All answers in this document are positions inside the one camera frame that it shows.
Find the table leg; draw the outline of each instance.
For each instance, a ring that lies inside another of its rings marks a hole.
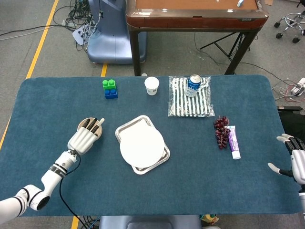
[[[133,62],[134,76],[141,76],[138,32],[129,31],[129,37],[130,37],[130,46],[132,49],[132,62]]]
[[[245,34],[244,40],[243,40],[241,46],[239,47],[239,49],[237,50],[237,53],[235,54],[234,58],[232,59],[229,67],[225,71],[225,73],[224,73],[225,75],[234,74],[235,69],[237,68],[239,62],[242,60],[244,54],[250,47],[250,45],[251,45],[252,41],[254,40],[255,36],[257,35],[257,33],[258,33],[257,31],[244,33]]]

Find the striped bag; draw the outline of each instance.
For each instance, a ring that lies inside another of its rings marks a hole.
[[[168,116],[210,117],[215,116],[211,104],[211,77],[201,77],[202,83],[195,97],[188,97],[184,91],[188,77],[170,76]]]

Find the blue and white can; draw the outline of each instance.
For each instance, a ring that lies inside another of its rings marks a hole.
[[[201,77],[199,75],[191,75],[187,80],[185,95],[188,97],[194,97],[201,85]]]

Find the blue tablecloth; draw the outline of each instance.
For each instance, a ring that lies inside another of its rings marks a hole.
[[[67,150],[78,123],[105,118],[103,134],[63,181],[68,204],[80,215],[204,213],[295,213],[299,186],[268,162],[290,167],[283,128],[268,80],[260,75],[212,76],[216,116],[236,125],[241,159],[220,150],[216,117],[167,117],[168,77],[149,96],[144,77],[116,77],[118,99],[106,100],[102,78],[37,78],[23,82],[0,151],[0,199],[28,184],[43,188],[41,176]],[[123,160],[115,129],[139,115],[150,117],[171,151],[170,159],[146,175]],[[58,187],[41,211],[26,216],[70,215]]]

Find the robotic arm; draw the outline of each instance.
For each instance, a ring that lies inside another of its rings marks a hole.
[[[301,139],[287,134],[282,134],[282,136],[278,136],[276,139],[286,145],[290,154],[292,170],[277,168],[272,163],[268,163],[268,166],[278,174],[292,177],[301,186],[299,197],[305,219],[305,144]]]
[[[68,142],[68,151],[64,151],[49,170],[42,176],[42,191],[34,185],[20,189],[14,197],[0,201],[0,224],[22,215],[27,207],[40,210],[49,202],[58,183],[65,178],[69,168],[77,161],[77,156],[84,155],[93,143],[102,135],[102,123],[94,118],[81,121],[77,132]]]

